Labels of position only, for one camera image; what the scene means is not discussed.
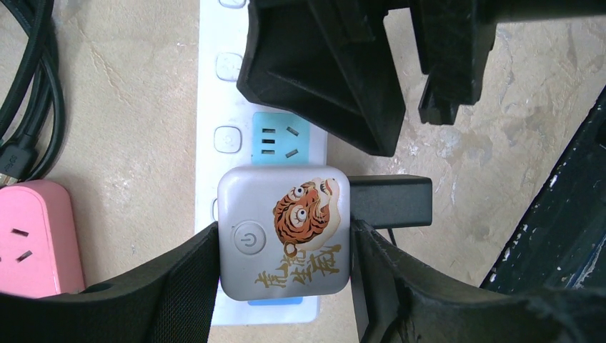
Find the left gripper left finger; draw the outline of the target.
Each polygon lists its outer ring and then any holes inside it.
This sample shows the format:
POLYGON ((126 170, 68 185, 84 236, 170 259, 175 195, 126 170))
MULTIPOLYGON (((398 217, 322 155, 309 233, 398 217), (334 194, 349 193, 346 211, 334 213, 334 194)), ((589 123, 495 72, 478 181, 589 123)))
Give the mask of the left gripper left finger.
POLYGON ((219 281, 212 223, 182 245, 77 294, 1 295, 2 342, 207 342, 219 281))

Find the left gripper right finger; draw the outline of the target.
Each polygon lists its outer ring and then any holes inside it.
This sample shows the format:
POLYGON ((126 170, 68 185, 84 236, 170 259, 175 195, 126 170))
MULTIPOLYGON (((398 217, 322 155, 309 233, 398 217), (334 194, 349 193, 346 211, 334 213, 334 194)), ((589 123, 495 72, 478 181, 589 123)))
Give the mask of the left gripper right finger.
POLYGON ((361 342, 603 342, 604 289, 504 295, 453 279, 350 226, 351 289, 361 342))

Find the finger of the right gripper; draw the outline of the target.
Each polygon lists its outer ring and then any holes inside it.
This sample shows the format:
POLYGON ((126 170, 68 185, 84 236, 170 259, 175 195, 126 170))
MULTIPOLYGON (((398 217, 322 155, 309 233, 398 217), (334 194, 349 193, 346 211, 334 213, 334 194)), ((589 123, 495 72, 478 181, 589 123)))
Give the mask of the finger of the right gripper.
POLYGON ((250 1, 237 88, 373 156, 394 155, 406 111, 384 27, 405 1, 250 1))
POLYGON ((481 97, 496 23, 485 1, 410 1, 421 71, 427 82, 418 106, 422 123, 453 125, 461 105, 481 97))

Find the black plug with cable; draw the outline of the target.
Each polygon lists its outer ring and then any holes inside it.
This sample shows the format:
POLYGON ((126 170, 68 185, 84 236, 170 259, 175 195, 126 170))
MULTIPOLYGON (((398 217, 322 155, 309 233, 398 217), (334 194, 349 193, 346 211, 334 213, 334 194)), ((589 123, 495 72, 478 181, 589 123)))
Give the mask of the black plug with cable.
POLYGON ((375 229, 383 229, 393 245, 394 230, 432 224, 432 180, 409 174, 349 176, 350 211, 375 229))

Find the white power strip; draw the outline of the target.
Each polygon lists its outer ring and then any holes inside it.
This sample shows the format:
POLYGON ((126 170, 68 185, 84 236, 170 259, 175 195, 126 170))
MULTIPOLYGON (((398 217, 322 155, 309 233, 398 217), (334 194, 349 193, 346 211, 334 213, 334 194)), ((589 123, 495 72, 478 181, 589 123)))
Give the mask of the white power strip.
POLYGON ((327 133, 308 121, 248 102, 237 90, 248 33, 245 1, 201 1, 195 229, 219 218, 217 188, 231 169, 260 164, 324 164, 327 133))

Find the white orange plug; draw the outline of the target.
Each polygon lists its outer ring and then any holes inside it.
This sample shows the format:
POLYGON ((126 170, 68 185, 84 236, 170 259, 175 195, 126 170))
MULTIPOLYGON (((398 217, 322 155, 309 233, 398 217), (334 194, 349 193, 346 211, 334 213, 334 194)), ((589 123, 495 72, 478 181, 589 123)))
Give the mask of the white orange plug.
POLYGON ((350 278, 350 183, 330 166, 241 166, 217 187, 220 283, 237 301, 334 294, 350 278))

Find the pink power socket block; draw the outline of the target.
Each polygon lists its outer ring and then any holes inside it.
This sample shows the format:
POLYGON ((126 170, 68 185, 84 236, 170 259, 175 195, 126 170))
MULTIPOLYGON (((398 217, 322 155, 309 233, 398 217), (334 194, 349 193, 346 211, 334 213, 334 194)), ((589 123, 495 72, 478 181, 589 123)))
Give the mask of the pink power socket block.
POLYGON ((47 180, 1 189, 1 293, 28 298, 84 290, 71 198, 47 180))

